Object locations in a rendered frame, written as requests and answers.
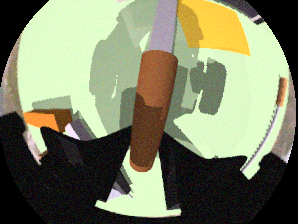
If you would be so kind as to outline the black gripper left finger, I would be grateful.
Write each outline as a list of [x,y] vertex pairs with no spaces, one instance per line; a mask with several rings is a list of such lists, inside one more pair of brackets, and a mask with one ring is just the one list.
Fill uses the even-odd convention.
[[76,167],[90,189],[97,193],[97,200],[102,202],[108,201],[118,171],[124,164],[122,161],[130,148],[130,135],[132,125],[89,141],[74,139],[44,125],[40,128],[40,136],[43,136],[48,152]]

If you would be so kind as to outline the grey rod with brown handle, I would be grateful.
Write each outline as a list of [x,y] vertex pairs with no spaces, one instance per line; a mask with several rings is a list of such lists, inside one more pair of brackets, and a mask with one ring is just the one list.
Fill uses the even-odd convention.
[[279,113],[279,108],[282,107],[283,101],[285,101],[285,95],[286,95],[286,83],[287,77],[279,77],[279,81],[281,81],[281,84],[279,84],[278,88],[278,95],[277,95],[277,101],[275,101],[275,113],[273,119],[271,119],[271,125],[269,125],[269,132],[266,131],[265,137],[263,137],[263,140],[261,141],[261,145],[258,147],[258,151],[255,151],[253,157],[250,157],[250,161],[247,161],[247,164],[245,164],[245,168],[242,168],[242,173],[245,172],[245,169],[247,167],[250,167],[250,164],[253,164],[253,160],[255,160],[255,157],[258,156],[258,153],[262,151],[262,147],[265,147],[265,141],[267,141],[267,137],[270,137],[270,132],[273,132],[273,125],[275,125],[275,120],[277,120],[277,113]]

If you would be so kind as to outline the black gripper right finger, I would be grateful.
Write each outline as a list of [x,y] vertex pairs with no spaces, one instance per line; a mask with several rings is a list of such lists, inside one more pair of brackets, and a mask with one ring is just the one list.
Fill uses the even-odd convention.
[[158,153],[166,210],[180,209],[181,202],[188,201],[210,179],[238,171],[247,160],[243,155],[204,159],[166,132],[162,132]]

